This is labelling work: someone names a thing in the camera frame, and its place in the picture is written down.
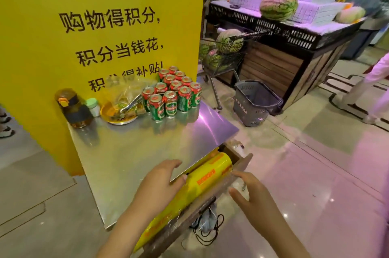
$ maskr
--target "sandal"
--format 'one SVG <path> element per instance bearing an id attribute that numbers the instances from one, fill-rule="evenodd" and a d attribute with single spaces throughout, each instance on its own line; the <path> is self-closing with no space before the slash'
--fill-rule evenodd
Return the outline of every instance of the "sandal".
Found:
<path id="1" fill-rule="evenodd" d="M 0 123 L 1 124 L 8 123 L 9 121 L 11 121 L 11 117 L 8 117 L 6 113 L 4 113 L 3 115 L 0 115 Z"/>
<path id="2" fill-rule="evenodd" d="M 15 134 L 15 130 L 12 130 L 9 126 L 7 126 L 2 132 L 0 132 L 0 139 L 11 137 Z"/>

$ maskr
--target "mint green lid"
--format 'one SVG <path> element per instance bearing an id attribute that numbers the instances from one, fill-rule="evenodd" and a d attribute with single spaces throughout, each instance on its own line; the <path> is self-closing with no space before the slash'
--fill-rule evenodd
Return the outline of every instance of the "mint green lid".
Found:
<path id="1" fill-rule="evenodd" d="M 97 99 L 89 98 L 85 101 L 85 104 L 88 108 L 92 109 L 97 105 Z"/>

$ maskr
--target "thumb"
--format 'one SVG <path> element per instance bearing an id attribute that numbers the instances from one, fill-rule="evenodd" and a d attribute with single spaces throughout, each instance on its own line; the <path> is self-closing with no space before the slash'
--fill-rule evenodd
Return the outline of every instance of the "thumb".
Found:
<path id="1" fill-rule="evenodd" d="M 242 211 L 245 211 L 246 206 L 248 205 L 248 201 L 238 192 L 235 188 L 230 187 L 228 189 L 228 192 L 232 199 L 235 201 L 235 203 L 238 204 L 238 206 L 242 209 Z"/>
<path id="2" fill-rule="evenodd" d="M 184 174 L 176 179 L 175 182 L 172 183 L 171 188 L 174 193 L 174 195 L 183 187 L 186 183 L 188 175 Z"/>

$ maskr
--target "hand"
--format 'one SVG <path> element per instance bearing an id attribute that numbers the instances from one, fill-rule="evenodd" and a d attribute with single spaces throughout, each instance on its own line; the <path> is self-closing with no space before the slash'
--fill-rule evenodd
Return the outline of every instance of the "hand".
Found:
<path id="1" fill-rule="evenodd" d="M 282 230 L 287 223 L 268 189 L 252 173 L 238 171 L 231 173 L 241 178 L 249 191 L 250 199 L 247 201 L 235 188 L 228 190 L 248 221 L 266 240 L 277 235 L 275 231 Z"/>
<path id="2" fill-rule="evenodd" d="M 165 160 L 155 166 L 138 187 L 131 207 L 143 211 L 151 219 L 162 212 L 186 183 L 187 175 L 170 183 L 174 168 L 181 163 L 180 160 Z"/>

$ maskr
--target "forearm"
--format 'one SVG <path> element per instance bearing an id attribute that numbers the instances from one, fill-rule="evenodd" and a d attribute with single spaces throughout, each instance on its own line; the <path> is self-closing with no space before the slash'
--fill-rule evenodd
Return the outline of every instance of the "forearm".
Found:
<path id="1" fill-rule="evenodd" d="M 127 258 L 131 255 L 152 217 L 130 205 L 116 222 L 108 241 L 101 247 L 97 258 Z"/>
<path id="2" fill-rule="evenodd" d="M 308 251 L 285 222 L 266 237 L 279 258 L 310 258 Z"/>

